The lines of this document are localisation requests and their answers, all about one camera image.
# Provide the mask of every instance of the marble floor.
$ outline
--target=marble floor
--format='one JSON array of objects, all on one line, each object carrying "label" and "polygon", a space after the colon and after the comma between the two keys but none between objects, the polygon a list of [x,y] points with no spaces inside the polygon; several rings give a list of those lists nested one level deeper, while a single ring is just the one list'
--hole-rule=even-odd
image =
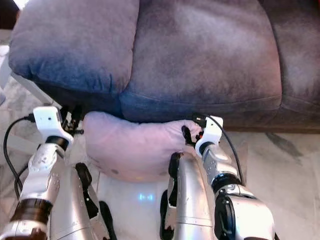
[{"label": "marble floor", "polygon": [[[41,103],[10,79],[0,106],[0,130],[30,113]],[[34,124],[21,122],[13,133],[35,143],[41,142]],[[247,186],[271,209],[281,240],[320,239],[320,135],[230,132],[230,137],[246,160]],[[222,148],[230,153],[228,146]],[[9,151],[16,169],[29,155]],[[113,179],[91,164],[85,139],[77,136],[67,153],[67,162],[86,162],[98,198],[110,206],[118,240],[158,240],[160,197],[168,182],[127,183]],[[17,204],[13,176],[0,150],[0,230]]]}]

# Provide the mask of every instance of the pink cushion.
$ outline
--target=pink cushion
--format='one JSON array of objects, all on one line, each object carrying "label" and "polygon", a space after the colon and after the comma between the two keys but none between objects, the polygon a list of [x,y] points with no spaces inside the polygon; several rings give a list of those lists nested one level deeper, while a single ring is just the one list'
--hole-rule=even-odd
[{"label": "pink cushion", "polygon": [[201,128],[190,120],[167,123],[132,123],[104,112],[84,118],[86,151],[98,169],[130,182],[153,182],[167,177],[170,157],[193,148],[185,145],[181,128],[192,138]]}]

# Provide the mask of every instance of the black wire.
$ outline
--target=black wire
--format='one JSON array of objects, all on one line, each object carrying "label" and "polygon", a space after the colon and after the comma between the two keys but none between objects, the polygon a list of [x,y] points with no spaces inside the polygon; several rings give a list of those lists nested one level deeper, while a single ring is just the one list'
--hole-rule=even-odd
[{"label": "black wire", "polygon": [[6,130],[5,132],[5,135],[4,135],[4,140],[3,140],[3,154],[4,154],[4,158],[6,160],[6,163],[9,165],[9,168],[12,172],[12,174],[14,175],[14,179],[17,179],[17,184],[19,185],[19,188],[20,188],[20,191],[22,190],[22,183],[21,183],[21,180],[18,176],[18,173],[16,172],[14,166],[12,165],[10,159],[9,159],[9,156],[8,156],[8,150],[7,150],[7,141],[8,141],[8,137],[9,137],[9,133],[10,133],[10,130],[13,128],[13,126],[20,122],[20,121],[23,121],[23,120],[27,120],[28,117],[27,116],[24,116],[22,118],[19,118],[17,120],[15,120],[13,123],[10,124],[10,126],[8,127],[8,129]]},{"label": "black wire", "polygon": [[222,128],[222,126],[210,115],[208,114],[202,114],[208,118],[210,118],[212,121],[214,121],[214,123],[221,129],[223,135],[225,136],[225,139],[227,140],[227,142],[229,143],[230,145],[230,148],[232,149],[232,152],[233,152],[233,155],[234,155],[234,158],[235,158],[235,161],[236,161],[236,165],[238,167],[238,171],[239,171],[239,177],[240,177],[240,181],[241,181],[241,184],[243,186],[245,186],[245,181],[244,181],[244,176],[242,174],[242,170],[241,170],[241,165],[240,165],[240,161],[239,161],[239,157],[238,157],[238,154],[237,154],[237,151],[234,147],[234,145],[232,144],[230,138],[228,137],[226,131]]},{"label": "black wire", "polygon": [[20,176],[21,174],[28,168],[28,162],[23,166],[23,168],[20,170],[20,172],[18,172],[18,177],[15,178],[14,180],[14,191],[15,191],[15,195],[16,198],[19,200],[20,197],[20,193],[18,190],[18,181],[20,180]]}]

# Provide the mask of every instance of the gray couch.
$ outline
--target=gray couch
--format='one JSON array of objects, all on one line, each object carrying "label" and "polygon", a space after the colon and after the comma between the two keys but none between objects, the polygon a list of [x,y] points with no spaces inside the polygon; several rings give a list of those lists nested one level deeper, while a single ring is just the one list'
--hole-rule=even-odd
[{"label": "gray couch", "polygon": [[9,65],[86,112],[320,132],[318,0],[30,0]]}]

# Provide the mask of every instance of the power cord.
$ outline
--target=power cord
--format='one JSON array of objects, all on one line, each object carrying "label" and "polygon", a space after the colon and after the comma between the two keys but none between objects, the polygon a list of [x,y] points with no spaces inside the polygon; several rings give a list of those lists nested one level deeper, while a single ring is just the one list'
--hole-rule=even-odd
[{"label": "power cord", "polygon": [[222,128],[222,126],[210,115],[208,114],[203,114],[203,116],[206,116],[208,117],[209,119],[211,119],[212,121],[214,121],[214,123],[221,129],[223,135],[225,136],[225,139],[227,140],[227,142],[229,143],[230,145],[230,148],[232,149],[232,152],[233,152],[233,155],[234,155],[234,158],[235,158],[235,161],[236,161],[236,165],[237,165],[237,168],[238,168],[238,171],[239,171],[239,177],[240,177],[240,181],[241,181],[241,184],[243,186],[245,186],[245,180],[244,180],[244,176],[243,176],[243,173],[242,173],[242,169],[241,169],[241,165],[240,165],[240,161],[239,161],[239,157],[238,157],[238,154],[237,154],[237,151],[233,145],[233,143],[231,142],[230,138],[228,137],[226,131]]},{"label": "power cord", "polygon": [[17,120],[15,120],[13,123],[10,124],[10,126],[7,128],[6,132],[5,132],[5,135],[4,135],[4,140],[3,140],[3,154],[4,154],[4,158],[6,160],[6,163],[8,164],[13,176],[14,176],[14,181],[16,182],[16,184],[14,185],[14,191],[15,191],[15,194],[17,196],[17,198],[19,198],[20,194],[19,194],[19,191],[18,191],[18,187],[20,189],[20,191],[22,191],[22,183],[21,183],[21,180],[20,180],[20,175],[24,172],[24,170],[26,170],[27,168],[25,168],[26,166],[24,166],[22,168],[22,170],[19,172],[19,174],[17,173],[17,171],[15,170],[14,166],[12,165],[11,161],[10,161],[10,158],[9,158],[9,155],[8,155],[8,149],[7,149],[7,142],[8,142],[8,137],[9,137],[9,133],[11,131],[11,129],[13,128],[13,126],[15,124],[17,124],[18,122],[21,122],[21,121],[24,121],[24,120],[28,120],[32,123],[35,123],[36,120],[35,120],[35,117],[33,115],[33,113],[30,113],[28,116],[24,116],[24,117],[21,117]]}]

